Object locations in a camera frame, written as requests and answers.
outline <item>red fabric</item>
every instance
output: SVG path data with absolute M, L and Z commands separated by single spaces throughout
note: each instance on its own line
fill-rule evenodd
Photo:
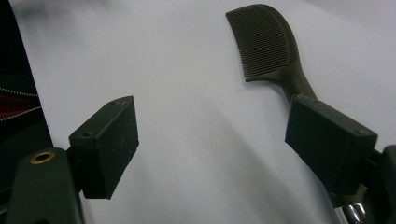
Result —
M 17 97 L 0 94 L 0 118 L 18 115 L 40 106 L 37 97 Z

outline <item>white surface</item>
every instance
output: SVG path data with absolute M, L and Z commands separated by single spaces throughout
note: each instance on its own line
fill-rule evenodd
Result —
M 56 147 L 135 98 L 140 147 L 88 223 L 335 223 L 283 142 L 283 92 L 244 82 L 224 14 L 253 3 L 286 18 L 320 100 L 395 144 L 394 1 L 12 1 Z

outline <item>comb teeth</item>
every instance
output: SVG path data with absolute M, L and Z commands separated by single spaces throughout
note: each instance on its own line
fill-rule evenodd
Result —
M 285 29 L 271 12 L 246 8 L 227 13 L 245 77 L 263 75 L 290 63 L 290 43 Z

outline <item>comb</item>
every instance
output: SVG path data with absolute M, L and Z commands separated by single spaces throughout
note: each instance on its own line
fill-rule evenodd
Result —
M 293 95 L 317 98 L 306 79 L 294 35 L 285 19 L 266 5 L 226 13 L 242 60 L 246 82 L 271 81 Z

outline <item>white table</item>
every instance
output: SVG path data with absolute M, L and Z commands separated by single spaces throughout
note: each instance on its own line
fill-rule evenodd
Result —
M 245 83 L 227 11 L 276 8 L 318 98 L 395 144 L 396 2 L 11 1 L 56 147 L 106 102 L 133 95 L 140 146 L 87 223 L 336 223 L 284 143 L 289 106 Z

